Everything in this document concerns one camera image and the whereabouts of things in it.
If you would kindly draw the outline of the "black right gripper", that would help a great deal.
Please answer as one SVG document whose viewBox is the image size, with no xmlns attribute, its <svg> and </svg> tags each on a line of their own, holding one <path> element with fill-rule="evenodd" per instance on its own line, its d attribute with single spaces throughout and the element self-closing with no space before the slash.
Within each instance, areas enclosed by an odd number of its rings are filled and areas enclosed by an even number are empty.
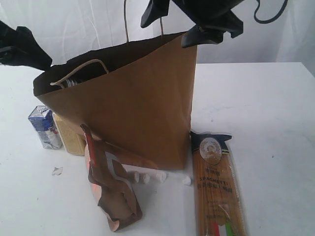
<svg viewBox="0 0 315 236">
<path fill-rule="evenodd" d="M 232 8 L 240 0 L 175 0 L 174 3 L 195 23 L 182 37 L 182 48 L 202 44 L 220 44 L 225 32 L 235 38 L 244 32 L 243 21 Z M 142 28 L 168 15 L 170 0 L 149 0 L 141 17 Z"/>
</svg>

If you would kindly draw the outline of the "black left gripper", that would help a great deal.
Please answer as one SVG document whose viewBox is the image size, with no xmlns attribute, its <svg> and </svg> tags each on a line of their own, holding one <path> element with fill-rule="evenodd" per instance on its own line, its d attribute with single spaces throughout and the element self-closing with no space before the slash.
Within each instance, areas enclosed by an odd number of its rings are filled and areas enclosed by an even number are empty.
<svg viewBox="0 0 315 236">
<path fill-rule="evenodd" d="M 28 66 L 42 71 L 51 67 L 51 57 L 39 46 L 32 31 L 25 26 L 12 29 L 0 23 L 0 63 Z"/>
</svg>

